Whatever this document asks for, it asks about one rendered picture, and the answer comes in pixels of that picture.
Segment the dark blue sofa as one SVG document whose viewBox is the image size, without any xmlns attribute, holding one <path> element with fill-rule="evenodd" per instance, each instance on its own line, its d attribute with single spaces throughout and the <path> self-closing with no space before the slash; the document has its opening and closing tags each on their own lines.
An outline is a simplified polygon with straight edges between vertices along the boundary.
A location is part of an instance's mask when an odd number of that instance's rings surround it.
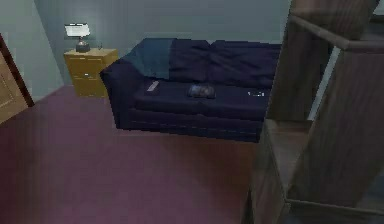
<svg viewBox="0 0 384 224">
<path fill-rule="evenodd" d="M 250 41 L 174 38 L 169 78 L 143 76 L 117 59 L 100 72 L 115 126 L 258 142 L 281 46 Z M 148 87 L 159 81 L 153 92 Z M 191 85 L 210 85 L 214 99 L 189 97 Z M 252 97 L 248 91 L 262 91 Z"/>
</svg>

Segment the teal blanket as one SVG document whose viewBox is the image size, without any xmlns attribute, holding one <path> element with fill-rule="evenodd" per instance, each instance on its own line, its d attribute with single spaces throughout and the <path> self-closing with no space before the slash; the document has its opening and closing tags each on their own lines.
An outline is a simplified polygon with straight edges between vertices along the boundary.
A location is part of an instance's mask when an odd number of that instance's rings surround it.
<svg viewBox="0 0 384 224">
<path fill-rule="evenodd" d="M 122 57 L 143 76 L 168 79 L 174 38 L 145 38 Z"/>
</svg>

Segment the yellow wooden side cabinet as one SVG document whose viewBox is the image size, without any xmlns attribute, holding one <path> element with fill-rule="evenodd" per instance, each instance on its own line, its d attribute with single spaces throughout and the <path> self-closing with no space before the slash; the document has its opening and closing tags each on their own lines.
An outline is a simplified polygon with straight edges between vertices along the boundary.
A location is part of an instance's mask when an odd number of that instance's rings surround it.
<svg viewBox="0 0 384 224">
<path fill-rule="evenodd" d="M 99 73 L 118 59 L 117 49 L 92 48 L 86 53 L 70 50 L 64 53 L 64 59 L 78 96 L 106 96 Z"/>
</svg>

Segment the brown wooden shelf unit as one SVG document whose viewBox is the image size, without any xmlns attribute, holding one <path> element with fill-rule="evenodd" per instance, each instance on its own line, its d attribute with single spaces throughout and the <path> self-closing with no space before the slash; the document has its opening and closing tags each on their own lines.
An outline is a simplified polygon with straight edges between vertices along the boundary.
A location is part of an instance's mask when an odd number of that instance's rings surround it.
<svg viewBox="0 0 384 224">
<path fill-rule="evenodd" d="M 240 224 L 384 224 L 384 0 L 292 0 Z"/>
</svg>

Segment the white shade table lamp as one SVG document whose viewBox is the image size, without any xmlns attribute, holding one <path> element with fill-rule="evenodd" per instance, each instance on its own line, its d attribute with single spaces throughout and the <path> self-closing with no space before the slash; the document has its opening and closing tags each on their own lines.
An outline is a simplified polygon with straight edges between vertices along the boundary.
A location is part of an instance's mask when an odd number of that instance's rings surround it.
<svg viewBox="0 0 384 224">
<path fill-rule="evenodd" d="M 90 45 L 84 40 L 86 36 L 90 35 L 90 29 L 87 23 L 70 23 L 65 24 L 65 31 L 68 37 L 77 37 L 78 43 L 75 50 L 79 53 L 86 53 L 90 51 Z"/>
</svg>

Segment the light wooden room door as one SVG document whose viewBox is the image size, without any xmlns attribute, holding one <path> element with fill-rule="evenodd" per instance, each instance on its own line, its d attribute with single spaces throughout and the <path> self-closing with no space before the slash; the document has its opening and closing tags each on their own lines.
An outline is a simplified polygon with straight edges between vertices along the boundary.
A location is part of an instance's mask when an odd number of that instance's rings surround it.
<svg viewBox="0 0 384 224">
<path fill-rule="evenodd" d="M 0 124 L 33 105 L 34 101 L 0 34 Z"/>
</svg>

